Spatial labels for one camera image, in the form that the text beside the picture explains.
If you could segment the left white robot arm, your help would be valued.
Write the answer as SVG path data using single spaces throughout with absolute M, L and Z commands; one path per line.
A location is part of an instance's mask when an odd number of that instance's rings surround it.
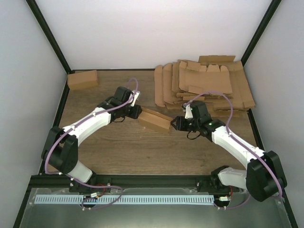
M 142 112 L 141 106 L 136 104 L 140 94 L 140 91 L 120 86 L 113 96 L 79 121 L 63 128 L 52 127 L 41 155 L 45 165 L 79 181 L 85 191 L 93 191 L 97 186 L 96 173 L 80 162 L 78 147 L 87 137 L 117 119 L 137 119 Z

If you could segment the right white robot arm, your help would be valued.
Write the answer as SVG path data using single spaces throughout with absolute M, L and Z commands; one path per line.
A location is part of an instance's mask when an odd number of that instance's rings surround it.
M 257 201 L 282 196 L 287 186 L 279 156 L 274 151 L 265 152 L 255 147 L 234 132 L 219 119 L 212 119 L 204 102 L 184 105 L 184 116 L 177 116 L 171 126 L 177 131 L 198 133 L 220 146 L 235 157 L 244 170 L 222 166 L 211 174 L 211 185 L 216 191 L 227 186 L 247 190 Z

